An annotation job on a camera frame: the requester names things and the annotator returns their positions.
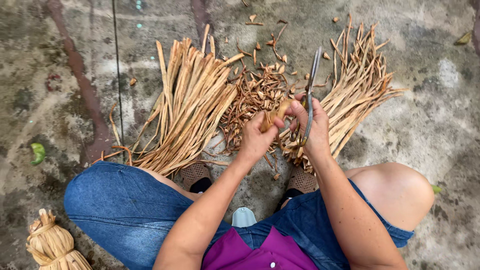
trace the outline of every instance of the person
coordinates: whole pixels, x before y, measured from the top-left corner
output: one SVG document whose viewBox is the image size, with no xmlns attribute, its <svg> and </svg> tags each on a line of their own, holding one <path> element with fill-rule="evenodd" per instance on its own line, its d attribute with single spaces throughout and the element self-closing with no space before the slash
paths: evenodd
<svg viewBox="0 0 480 270">
<path fill-rule="evenodd" d="M 303 132 L 308 116 L 300 103 L 287 114 Z M 187 192 L 151 170 L 99 161 L 68 184 L 66 213 L 132 270 L 406 269 L 397 247 L 432 206 L 429 182 L 398 163 L 343 172 L 316 99 L 304 147 L 316 177 L 294 169 L 277 211 L 252 226 L 222 220 L 243 177 L 284 126 L 276 118 L 261 133 L 263 116 L 245 124 L 235 160 L 213 184 L 202 163 L 182 170 Z"/>
</svg>

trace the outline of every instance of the shoe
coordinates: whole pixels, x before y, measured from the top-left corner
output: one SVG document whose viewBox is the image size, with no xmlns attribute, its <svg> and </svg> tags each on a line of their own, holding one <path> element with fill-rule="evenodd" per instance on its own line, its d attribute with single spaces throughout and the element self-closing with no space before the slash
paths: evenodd
<svg viewBox="0 0 480 270">
<path fill-rule="evenodd" d="M 200 160 L 201 155 L 198 155 L 194 160 Z M 190 191 L 190 188 L 194 183 L 202 178 L 212 179 L 210 172 L 208 171 L 207 166 L 204 162 L 194 163 L 186 168 L 180 170 L 180 176 L 183 180 L 183 186 L 187 191 Z"/>
<path fill-rule="evenodd" d="M 295 188 L 303 194 L 315 191 L 317 179 L 311 173 L 305 172 L 301 166 L 293 168 L 290 174 L 287 190 Z"/>
</svg>

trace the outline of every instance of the purple shirt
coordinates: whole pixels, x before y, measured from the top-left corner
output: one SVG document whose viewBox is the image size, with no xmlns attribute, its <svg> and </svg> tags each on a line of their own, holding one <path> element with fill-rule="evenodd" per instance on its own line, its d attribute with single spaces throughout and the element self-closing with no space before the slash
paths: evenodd
<svg viewBox="0 0 480 270">
<path fill-rule="evenodd" d="M 252 250 L 231 228 L 208 251 L 202 270 L 317 270 L 291 236 L 281 235 L 272 226 L 263 244 Z"/>
</svg>

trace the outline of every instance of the denim pants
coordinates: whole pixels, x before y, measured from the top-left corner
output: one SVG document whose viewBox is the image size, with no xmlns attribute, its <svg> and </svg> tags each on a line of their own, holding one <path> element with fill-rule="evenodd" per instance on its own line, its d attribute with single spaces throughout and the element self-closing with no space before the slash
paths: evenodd
<svg viewBox="0 0 480 270">
<path fill-rule="evenodd" d="M 413 232 L 387 222 L 350 183 L 377 214 L 396 246 L 405 246 Z M 192 203 L 145 171 L 106 161 L 98 161 L 77 175 L 68 184 L 64 201 L 70 219 L 131 270 L 153 267 L 169 230 Z M 271 226 L 292 236 L 319 269 L 349 269 L 319 190 L 294 197 L 271 217 L 235 230 L 255 249 L 268 236 Z M 222 221 L 209 248 L 231 227 Z"/>
</svg>

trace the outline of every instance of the small green leaf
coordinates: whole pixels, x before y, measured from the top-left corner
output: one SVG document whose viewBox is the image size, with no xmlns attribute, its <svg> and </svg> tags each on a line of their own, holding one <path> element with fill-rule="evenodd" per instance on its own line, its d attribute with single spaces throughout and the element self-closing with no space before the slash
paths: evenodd
<svg viewBox="0 0 480 270">
<path fill-rule="evenodd" d="M 465 45 L 470 42 L 470 39 L 472 38 L 472 31 L 467 32 L 466 34 L 463 35 L 459 40 L 457 40 L 454 45 Z"/>
<path fill-rule="evenodd" d="M 33 154 L 35 155 L 35 160 L 30 163 L 37 165 L 45 158 L 45 148 L 40 143 L 32 143 L 30 146 L 32 147 Z"/>
<path fill-rule="evenodd" d="M 437 185 L 431 184 L 431 186 L 434 194 L 438 194 L 440 191 L 442 191 L 442 188 Z"/>
</svg>

